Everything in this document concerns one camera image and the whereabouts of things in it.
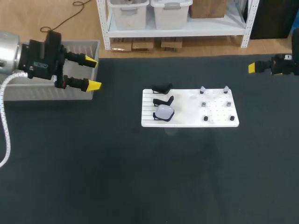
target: silver cylinder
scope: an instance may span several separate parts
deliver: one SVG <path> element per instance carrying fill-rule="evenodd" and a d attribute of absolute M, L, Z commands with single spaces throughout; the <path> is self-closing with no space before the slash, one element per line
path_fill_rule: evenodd
<path fill-rule="evenodd" d="M 19 65 L 20 57 L 19 36 L 0 30 L 0 74 L 12 74 Z"/>

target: black holder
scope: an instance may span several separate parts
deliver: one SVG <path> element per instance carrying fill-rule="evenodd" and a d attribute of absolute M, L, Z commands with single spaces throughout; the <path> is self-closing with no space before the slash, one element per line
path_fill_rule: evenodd
<path fill-rule="evenodd" d="M 172 89 L 172 84 L 168 84 L 165 88 L 161 87 L 161 86 L 156 86 L 154 85 L 153 88 L 151 88 L 153 90 L 153 93 L 161 93 L 161 94 L 168 94 L 169 91 Z"/>
<path fill-rule="evenodd" d="M 162 104 L 170 106 L 172 104 L 173 100 L 174 100 L 173 96 L 171 96 L 168 101 L 163 101 L 163 100 L 160 100 L 160 99 L 153 99 L 153 104 L 154 104 L 154 106 L 159 106 L 159 105 L 162 105 Z"/>
<path fill-rule="evenodd" d="M 154 118 L 154 120 L 162 120 L 162 121 L 169 122 L 172 119 L 173 115 L 174 115 L 174 111 L 173 111 L 172 115 L 168 119 L 162 119 L 162 118 L 158 118 L 156 116 L 156 113 L 153 113 L 153 118 Z"/>

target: cardboard box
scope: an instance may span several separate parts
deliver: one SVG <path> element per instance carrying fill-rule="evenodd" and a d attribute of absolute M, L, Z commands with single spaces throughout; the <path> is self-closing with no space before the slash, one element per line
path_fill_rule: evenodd
<path fill-rule="evenodd" d="M 138 52 L 154 52 L 154 38 L 133 38 L 132 50 Z"/>
<path fill-rule="evenodd" d="M 181 52 L 183 47 L 182 37 L 163 37 L 161 49 L 163 51 Z"/>
<path fill-rule="evenodd" d="M 222 18 L 226 13 L 228 0 L 193 0 L 191 18 Z"/>
<path fill-rule="evenodd" d="M 132 38 L 113 38 L 110 46 L 113 51 L 132 51 Z"/>

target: black mat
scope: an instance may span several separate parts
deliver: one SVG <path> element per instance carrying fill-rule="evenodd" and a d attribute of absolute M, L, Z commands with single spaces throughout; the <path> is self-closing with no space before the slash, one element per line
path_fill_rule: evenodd
<path fill-rule="evenodd" d="M 105 59 L 92 101 L 6 103 L 0 222 L 298 223 L 299 77 L 248 75 L 269 57 Z M 169 82 L 228 85 L 239 127 L 141 127 L 142 90 Z"/>

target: white cable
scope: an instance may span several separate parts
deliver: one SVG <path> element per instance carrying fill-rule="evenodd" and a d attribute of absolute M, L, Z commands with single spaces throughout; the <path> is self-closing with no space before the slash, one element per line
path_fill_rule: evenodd
<path fill-rule="evenodd" d="M 8 76 L 4 82 L 1 85 L 0 88 L 0 114 L 1 114 L 1 121 L 4 129 L 4 134 L 5 134 L 5 141 L 6 141 L 6 154 L 4 159 L 0 162 L 0 168 L 8 161 L 9 156 L 10 156 L 10 136 L 9 136 L 9 131 L 8 131 L 8 126 L 7 126 L 7 121 L 6 121 L 6 116 L 5 116 L 5 111 L 4 111 L 4 91 L 7 86 L 7 84 L 14 78 L 17 77 L 28 77 L 28 74 L 25 72 L 18 72 L 14 73 L 10 76 Z"/>

